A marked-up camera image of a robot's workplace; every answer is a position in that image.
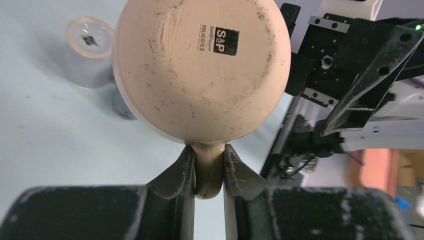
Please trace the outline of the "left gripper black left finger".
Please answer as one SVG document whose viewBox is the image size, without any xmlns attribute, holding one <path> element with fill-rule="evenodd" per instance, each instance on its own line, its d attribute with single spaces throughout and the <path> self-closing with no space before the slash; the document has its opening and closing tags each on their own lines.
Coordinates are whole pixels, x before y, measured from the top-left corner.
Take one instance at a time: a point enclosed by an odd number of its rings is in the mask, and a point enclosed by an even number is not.
<svg viewBox="0 0 424 240">
<path fill-rule="evenodd" d="M 39 186 L 24 191 L 1 226 L 3 240 L 191 240 L 194 159 L 186 146 L 145 185 Z"/>
</svg>

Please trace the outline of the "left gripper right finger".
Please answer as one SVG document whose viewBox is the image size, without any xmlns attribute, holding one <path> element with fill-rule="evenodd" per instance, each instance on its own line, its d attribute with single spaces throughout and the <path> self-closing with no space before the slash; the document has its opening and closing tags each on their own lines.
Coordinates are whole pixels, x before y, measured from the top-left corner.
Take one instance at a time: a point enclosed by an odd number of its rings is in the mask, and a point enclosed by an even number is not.
<svg viewBox="0 0 424 240">
<path fill-rule="evenodd" d="M 270 185 L 224 150 L 228 240 L 405 240 L 408 223 L 395 201 L 375 188 Z"/>
</svg>

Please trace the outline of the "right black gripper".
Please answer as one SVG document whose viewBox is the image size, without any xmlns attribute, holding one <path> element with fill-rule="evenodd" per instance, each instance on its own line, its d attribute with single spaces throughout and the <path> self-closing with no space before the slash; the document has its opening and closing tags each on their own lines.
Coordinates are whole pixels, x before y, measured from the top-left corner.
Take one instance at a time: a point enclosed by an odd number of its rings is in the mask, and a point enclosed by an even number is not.
<svg viewBox="0 0 424 240">
<path fill-rule="evenodd" d="M 320 132 L 359 131 L 383 105 L 422 30 L 332 13 L 312 16 L 286 93 L 332 110 Z"/>
</svg>

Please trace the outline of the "beige ceramic mug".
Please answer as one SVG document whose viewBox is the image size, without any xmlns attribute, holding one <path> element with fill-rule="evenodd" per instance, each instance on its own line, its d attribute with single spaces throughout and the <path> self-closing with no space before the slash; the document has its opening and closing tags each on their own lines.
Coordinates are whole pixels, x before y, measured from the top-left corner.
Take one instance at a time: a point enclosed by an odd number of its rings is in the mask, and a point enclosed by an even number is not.
<svg viewBox="0 0 424 240">
<path fill-rule="evenodd" d="M 132 113 L 195 152 L 195 195 L 214 198 L 224 146 L 277 107 L 291 64 L 273 0 L 129 0 L 113 43 L 113 73 Z"/>
</svg>

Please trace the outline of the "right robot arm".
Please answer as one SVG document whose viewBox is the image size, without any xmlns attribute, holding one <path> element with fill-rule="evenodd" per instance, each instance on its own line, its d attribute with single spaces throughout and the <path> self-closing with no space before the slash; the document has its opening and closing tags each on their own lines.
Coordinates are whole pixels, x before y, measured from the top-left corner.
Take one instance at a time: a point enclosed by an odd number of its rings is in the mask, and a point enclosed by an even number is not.
<svg viewBox="0 0 424 240">
<path fill-rule="evenodd" d="M 343 17 L 359 17 L 375 20 L 382 5 L 380 0 L 353 2 L 349 0 L 323 0 L 317 16 L 326 13 Z M 363 149 L 412 149 L 424 148 L 424 88 L 422 82 L 401 80 L 391 91 L 395 100 L 379 110 L 362 130 L 343 131 L 342 148 L 351 152 Z"/>
</svg>

